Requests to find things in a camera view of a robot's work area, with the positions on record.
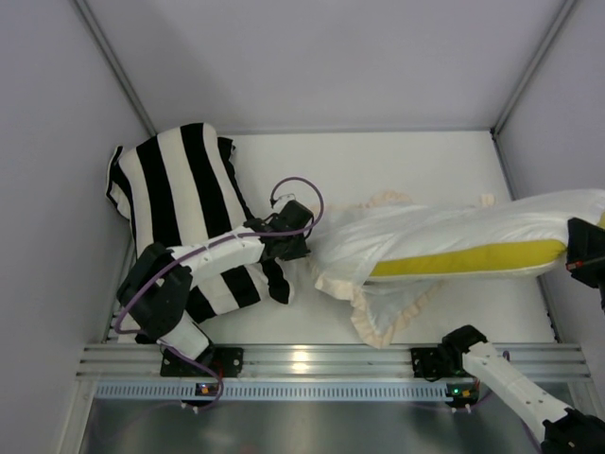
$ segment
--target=white fabric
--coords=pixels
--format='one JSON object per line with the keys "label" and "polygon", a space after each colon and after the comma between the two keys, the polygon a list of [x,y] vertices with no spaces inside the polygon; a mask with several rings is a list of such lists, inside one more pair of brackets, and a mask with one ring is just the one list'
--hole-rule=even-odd
{"label": "white fabric", "polygon": [[605,191],[575,190],[492,207],[429,207],[409,201],[347,210],[328,209],[309,239],[315,287],[354,307],[362,339],[388,345],[436,291],[440,280],[484,275],[538,275],[556,261],[511,271],[372,278],[379,261],[462,251],[477,246],[556,239],[567,244],[567,220],[597,223],[605,211]]}

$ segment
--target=cable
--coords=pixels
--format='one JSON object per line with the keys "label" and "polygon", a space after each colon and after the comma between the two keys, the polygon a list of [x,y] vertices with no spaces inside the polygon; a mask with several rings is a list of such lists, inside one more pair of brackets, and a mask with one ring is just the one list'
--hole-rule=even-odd
{"label": "cable", "polygon": [[172,262],[170,262],[168,265],[166,265],[161,270],[156,272],[147,282],[145,282],[145,284],[139,289],[139,291],[137,291],[134,294],[132,299],[128,302],[128,304],[124,307],[124,309],[122,309],[120,314],[117,316],[117,319],[115,320],[115,327],[113,330],[117,334],[140,334],[142,330],[122,329],[122,322],[124,321],[124,319],[126,318],[128,313],[130,312],[130,310],[134,307],[134,305],[136,305],[139,302],[141,297],[157,282],[158,279],[162,278],[170,270],[172,270],[173,268],[175,268],[177,265],[184,262],[185,260],[188,260],[189,258],[194,257],[194,256],[198,255],[199,253],[203,253],[204,251],[207,251],[209,249],[212,249],[220,244],[226,243],[227,241],[231,241],[231,240],[234,240],[237,238],[244,238],[244,237],[251,237],[251,236],[256,236],[256,237],[258,237],[258,236],[260,236],[260,237],[296,236],[296,235],[300,235],[305,232],[313,230],[313,227],[315,227],[320,222],[321,218],[323,217],[323,210],[324,210],[323,196],[322,196],[320,190],[318,189],[318,187],[315,186],[313,183],[309,182],[307,179],[305,179],[303,177],[285,178],[285,179],[281,180],[280,182],[278,182],[277,184],[275,184],[275,187],[273,187],[273,190],[271,191],[270,198],[273,201],[274,200],[273,198],[275,196],[275,192],[277,191],[277,189],[282,184],[287,183],[287,182],[292,182],[292,181],[303,182],[303,183],[306,183],[307,185],[309,185],[315,191],[315,193],[318,196],[318,199],[320,200],[320,213],[318,214],[318,217],[316,219],[314,219],[309,225],[307,225],[301,229],[293,230],[290,232],[247,232],[247,233],[243,233],[243,234],[239,234],[239,235],[224,236],[224,237],[219,238],[218,240],[210,243],[208,246],[200,246],[199,248],[191,251],[190,253],[186,253],[182,257],[179,257],[179,258],[173,260]]}
{"label": "cable", "polygon": [[170,347],[167,345],[166,350],[168,350],[175,357],[179,358],[182,361],[185,361],[187,364],[191,364],[192,366],[197,367],[202,372],[204,372],[205,374],[208,374],[214,380],[216,380],[216,384],[218,385],[218,391],[216,392],[215,398],[208,405],[201,407],[201,409],[206,411],[206,410],[211,409],[212,407],[215,407],[216,404],[218,403],[218,400],[220,399],[220,397],[223,395],[223,392],[225,391],[225,383],[223,382],[222,377],[220,377],[215,371],[213,371],[209,367],[206,367],[203,364],[199,364],[197,361],[194,361],[191,358],[186,357],[181,352],[179,352],[179,350],[177,350],[176,348],[173,348],[173,347]]}
{"label": "cable", "polygon": [[[122,309],[120,314],[117,316],[117,319],[115,320],[115,327],[113,328],[113,330],[117,334],[141,334],[141,333],[143,333],[143,330],[138,330],[138,329],[122,329],[122,322],[124,321],[126,316],[129,314],[129,312],[132,310],[134,305],[136,305],[141,300],[141,297],[158,281],[158,279],[162,278],[165,274],[167,274],[170,270],[175,268],[180,263],[184,262],[185,260],[187,260],[195,255],[198,255],[199,253],[208,251],[220,244],[223,244],[223,243],[226,243],[227,241],[231,241],[231,240],[238,239],[238,238],[296,236],[296,235],[304,234],[305,232],[311,232],[313,230],[313,227],[315,227],[320,222],[321,218],[323,217],[324,202],[323,202],[323,196],[321,194],[321,191],[318,189],[317,186],[315,186],[313,183],[308,181],[306,178],[288,177],[288,178],[284,178],[283,180],[281,180],[280,182],[275,184],[275,186],[273,187],[273,190],[271,191],[271,194],[270,194],[271,206],[273,206],[273,204],[274,204],[274,201],[275,201],[274,197],[275,197],[275,193],[277,192],[277,189],[279,189],[279,187],[284,183],[295,182],[295,181],[305,183],[309,187],[311,187],[311,189],[313,189],[315,191],[315,193],[318,196],[318,199],[320,200],[320,213],[318,214],[317,218],[312,219],[312,221],[309,225],[302,227],[301,229],[293,230],[290,232],[247,232],[247,233],[238,234],[238,235],[224,236],[222,238],[219,238],[219,239],[213,241],[212,243],[210,243],[207,246],[200,246],[199,248],[196,248],[195,250],[191,251],[190,253],[186,253],[182,257],[179,257],[179,258],[173,260],[168,265],[163,267],[161,270],[156,272],[147,282],[145,282],[143,284],[143,286],[134,294],[132,299],[130,299],[130,301],[126,304],[126,306],[124,306],[124,308]],[[216,403],[218,402],[218,399],[220,399],[220,396],[223,394],[224,386],[223,386],[222,379],[218,375],[216,375],[214,373],[214,371],[212,371],[211,369],[207,368],[206,366],[204,366],[202,364],[199,364],[198,362],[192,360],[191,358],[188,358],[188,357],[182,355],[178,350],[176,350],[170,346],[166,346],[166,348],[168,349],[169,352],[171,352],[176,357],[191,364],[194,367],[197,367],[198,369],[202,370],[202,372],[210,375],[212,378],[214,378],[216,380],[216,382],[219,385],[219,389],[218,389],[218,392],[216,393],[216,397],[210,404],[208,404],[207,406],[205,406],[203,408],[205,410],[208,410],[208,409],[212,408],[214,405],[216,405]]]}

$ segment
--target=pillow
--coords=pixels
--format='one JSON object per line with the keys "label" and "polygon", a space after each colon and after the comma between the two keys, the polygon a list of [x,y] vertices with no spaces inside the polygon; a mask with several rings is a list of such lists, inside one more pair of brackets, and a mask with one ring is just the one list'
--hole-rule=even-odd
{"label": "pillow", "polygon": [[[156,241],[166,247],[197,244],[253,218],[235,180],[233,150],[230,139],[217,138],[204,123],[162,132],[126,152],[115,150],[106,196],[130,221],[137,256]],[[273,260],[194,280],[186,310],[201,323],[267,295],[282,304],[291,295]]]}
{"label": "pillow", "polygon": [[369,279],[537,275],[565,253],[567,220],[603,226],[604,211],[600,189],[556,192],[445,217],[421,208],[400,224],[402,235]]}

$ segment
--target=metal frame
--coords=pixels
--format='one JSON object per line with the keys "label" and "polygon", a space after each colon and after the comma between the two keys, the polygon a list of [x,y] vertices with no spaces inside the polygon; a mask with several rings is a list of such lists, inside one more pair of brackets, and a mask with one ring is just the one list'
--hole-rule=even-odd
{"label": "metal frame", "polygon": [[[87,27],[102,57],[111,68],[122,93],[137,115],[141,125],[149,135],[156,134],[157,131],[147,114],[145,106],[137,95],[87,1],[70,0],[70,2]],[[533,58],[519,78],[502,113],[491,129],[495,149],[500,159],[509,192],[513,198],[518,197],[519,188],[515,185],[506,162],[506,155],[500,147],[499,134],[537,70],[542,66],[564,25],[576,10],[578,3],[578,0],[566,0],[562,3],[562,7],[551,27],[537,46]],[[124,277],[130,268],[132,251],[133,248],[130,243],[121,277]],[[544,282],[541,282],[541,288],[549,310],[549,317],[560,341],[561,337],[557,331],[559,323],[557,322],[556,310],[552,307],[552,300],[549,298],[548,288],[544,285]],[[114,312],[115,309],[115,305],[112,305],[109,311]],[[104,339],[107,339],[107,335],[112,332],[113,315],[108,317]],[[433,390],[428,392],[437,393],[439,399],[442,400],[442,395],[439,394],[439,389],[442,389],[443,386],[442,383],[427,386],[425,382],[413,378],[409,348],[418,346],[421,345],[393,345],[383,350],[374,350],[365,345],[242,345],[245,350],[242,374],[238,379],[226,381],[226,391],[244,387],[247,390],[252,390],[251,398],[268,398],[266,395],[259,395],[258,390],[275,390],[279,387],[294,393],[293,397],[296,399],[299,397],[296,392],[297,389],[301,389],[301,386],[308,389],[311,385],[315,389],[323,390],[344,390],[359,386],[376,390],[401,390],[420,387],[418,389]],[[509,350],[513,365],[533,380],[541,383],[568,383],[574,404],[580,410],[596,414],[601,418],[605,416],[579,346],[565,343],[538,343],[497,344],[496,347],[500,351]],[[128,384],[134,386],[133,383],[136,383],[136,386],[141,390],[147,391],[134,393],[136,395],[131,395],[130,398],[149,398],[151,394],[146,394],[149,390],[165,390],[171,384],[171,386],[174,386],[174,378],[168,379],[159,376],[160,361],[161,354],[157,346],[117,343],[88,345],[84,349],[82,360],[78,366],[70,410],[56,452],[70,454],[79,452],[97,390],[100,390],[98,391],[99,397],[107,397],[109,392],[107,387],[111,387],[112,383],[113,386],[129,386]],[[196,381],[199,380],[181,378],[177,383],[180,384],[182,389],[190,390],[191,385],[195,384]],[[120,390],[114,396],[120,395],[121,398],[128,398],[126,393],[131,393],[131,390],[126,391],[127,388],[120,388]],[[171,395],[171,397],[181,395],[178,393]],[[329,397],[330,393],[333,392],[320,391],[320,393],[328,393]],[[421,395],[412,394],[415,399],[420,397],[422,400]],[[286,391],[284,395],[273,397],[276,397],[276,400],[284,397],[282,400],[285,400],[291,398],[292,394],[288,394],[288,391]],[[354,396],[351,394],[344,396],[344,398],[354,398]],[[381,401],[383,398],[385,396],[378,391],[368,397],[371,401]],[[387,395],[386,398],[387,400],[396,399],[392,395]]]}
{"label": "metal frame", "polygon": [[[375,350],[367,345],[238,345],[244,349],[242,372],[225,380],[226,400],[265,401],[446,401],[445,383],[414,378],[410,348],[392,345]],[[509,351],[511,363],[539,383],[569,383],[574,403],[603,417],[596,405],[590,371],[575,344],[496,344]],[[192,399],[199,377],[161,377],[162,354],[157,345],[98,343],[84,349],[77,388],[60,440],[59,453],[77,453],[93,399]]]}

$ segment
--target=black bracket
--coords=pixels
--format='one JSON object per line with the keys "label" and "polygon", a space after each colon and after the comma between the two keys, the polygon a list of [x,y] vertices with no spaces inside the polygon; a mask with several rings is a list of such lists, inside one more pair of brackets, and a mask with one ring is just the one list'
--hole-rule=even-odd
{"label": "black bracket", "polygon": [[[222,378],[236,378],[242,372],[244,349],[236,347],[214,347],[201,361]],[[163,351],[160,376],[209,376],[197,367],[176,357],[169,350]]]}
{"label": "black bracket", "polygon": [[467,377],[462,367],[462,355],[487,338],[469,324],[452,331],[436,347],[411,348],[414,377],[427,381],[440,378]]}
{"label": "black bracket", "polygon": [[456,375],[450,364],[441,355],[439,347],[410,348],[412,354],[412,370],[414,378],[424,378],[426,381],[437,381],[441,378],[470,376],[466,373]]}

